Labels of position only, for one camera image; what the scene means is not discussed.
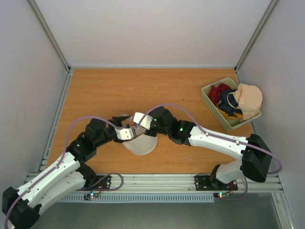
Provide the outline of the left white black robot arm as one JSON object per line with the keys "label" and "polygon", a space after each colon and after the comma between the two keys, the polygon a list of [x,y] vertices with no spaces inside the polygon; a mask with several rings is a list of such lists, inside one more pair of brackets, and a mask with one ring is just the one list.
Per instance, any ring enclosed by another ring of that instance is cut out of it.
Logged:
{"label": "left white black robot arm", "polygon": [[60,157],[35,178],[17,189],[2,194],[2,212],[6,229],[29,229],[54,203],[76,190],[95,187],[96,173],[86,165],[97,149],[111,141],[122,143],[134,137],[134,131],[122,122],[129,116],[103,119],[89,116],[90,122]]}

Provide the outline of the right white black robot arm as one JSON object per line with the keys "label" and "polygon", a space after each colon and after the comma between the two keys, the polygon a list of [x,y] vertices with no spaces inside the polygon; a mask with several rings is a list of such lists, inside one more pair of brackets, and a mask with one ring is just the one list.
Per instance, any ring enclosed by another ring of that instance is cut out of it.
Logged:
{"label": "right white black robot arm", "polygon": [[266,181],[272,156],[266,143],[256,134],[240,137],[211,131],[195,121],[177,120],[163,106],[154,108],[137,124],[144,127],[148,135],[163,134],[178,145],[204,147],[234,158],[231,163],[213,168],[209,182],[216,190],[237,179]]}

